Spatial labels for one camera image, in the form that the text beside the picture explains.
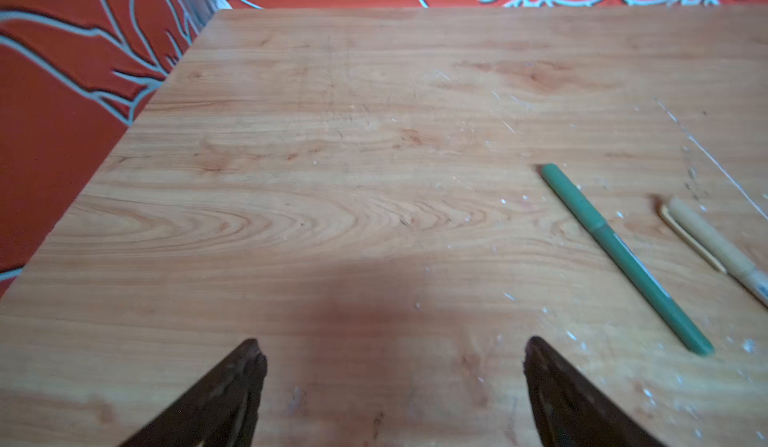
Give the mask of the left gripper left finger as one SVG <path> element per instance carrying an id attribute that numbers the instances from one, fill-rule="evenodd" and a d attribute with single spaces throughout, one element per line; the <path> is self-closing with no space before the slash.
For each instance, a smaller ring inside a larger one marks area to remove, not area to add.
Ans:
<path id="1" fill-rule="evenodd" d="M 267 358 L 249 338 L 124 446 L 249 446 L 258 422 Z"/>

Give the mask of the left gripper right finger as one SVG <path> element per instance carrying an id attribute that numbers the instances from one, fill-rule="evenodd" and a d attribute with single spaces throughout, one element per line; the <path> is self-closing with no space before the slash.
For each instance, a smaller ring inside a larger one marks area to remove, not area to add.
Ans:
<path id="1" fill-rule="evenodd" d="M 662 444 L 543 338 L 533 336 L 527 341 L 523 369 L 544 446 Z"/>

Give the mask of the dark green pen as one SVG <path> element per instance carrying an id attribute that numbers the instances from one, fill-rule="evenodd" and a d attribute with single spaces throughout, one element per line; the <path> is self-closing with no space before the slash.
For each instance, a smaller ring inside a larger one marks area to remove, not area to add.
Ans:
<path id="1" fill-rule="evenodd" d="M 691 352 L 704 357 L 715 352 L 710 340 L 609 225 L 594 229 L 590 235 Z"/>

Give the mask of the beige pen cap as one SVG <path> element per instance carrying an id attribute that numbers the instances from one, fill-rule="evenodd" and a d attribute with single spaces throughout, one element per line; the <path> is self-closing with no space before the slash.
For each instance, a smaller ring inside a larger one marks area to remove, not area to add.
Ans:
<path id="1" fill-rule="evenodd" d="M 679 198 L 664 200 L 659 214 L 716 271 L 743 275 L 757 269 L 744 253 Z"/>

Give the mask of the dark green pen cap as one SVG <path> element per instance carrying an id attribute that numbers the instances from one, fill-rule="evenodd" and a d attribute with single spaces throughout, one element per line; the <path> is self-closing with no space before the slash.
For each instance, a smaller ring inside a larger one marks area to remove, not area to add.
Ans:
<path id="1" fill-rule="evenodd" d="M 555 164 L 540 168 L 540 174 L 553 192 L 590 233 L 607 224 L 606 219 L 582 194 L 581 190 Z"/>

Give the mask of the beige pen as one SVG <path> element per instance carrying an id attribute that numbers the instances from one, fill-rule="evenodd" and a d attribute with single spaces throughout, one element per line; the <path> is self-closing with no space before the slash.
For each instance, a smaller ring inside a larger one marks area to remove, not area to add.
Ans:
<path id="1" fill-rule="evenodd" d="M 768 307 L 768 277 L 757 267 L 739 273 L 738 281 L 765 307 Z"/>

